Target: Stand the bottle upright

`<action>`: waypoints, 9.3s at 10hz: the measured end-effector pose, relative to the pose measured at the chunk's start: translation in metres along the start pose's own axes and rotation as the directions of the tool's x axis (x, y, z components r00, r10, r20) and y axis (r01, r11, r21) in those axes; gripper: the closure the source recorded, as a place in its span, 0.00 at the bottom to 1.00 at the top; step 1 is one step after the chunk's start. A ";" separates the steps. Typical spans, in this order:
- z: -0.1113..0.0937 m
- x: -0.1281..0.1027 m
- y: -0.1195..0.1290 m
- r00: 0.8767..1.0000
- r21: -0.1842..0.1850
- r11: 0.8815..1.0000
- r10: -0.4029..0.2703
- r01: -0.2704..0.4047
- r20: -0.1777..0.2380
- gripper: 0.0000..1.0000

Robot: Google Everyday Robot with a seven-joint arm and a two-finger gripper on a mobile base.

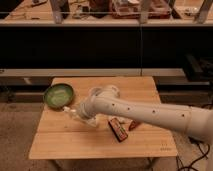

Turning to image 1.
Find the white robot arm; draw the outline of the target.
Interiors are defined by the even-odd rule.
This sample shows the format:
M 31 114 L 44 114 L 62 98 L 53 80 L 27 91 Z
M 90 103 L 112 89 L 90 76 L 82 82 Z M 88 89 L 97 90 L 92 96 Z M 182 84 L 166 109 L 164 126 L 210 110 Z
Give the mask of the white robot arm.
M 125 117 L 213 144 L 213 110 L 122 100 L 119 89 L 114 85 L 92 88 L 77 106 L 77 114 L 85 120 L 97 114 Z

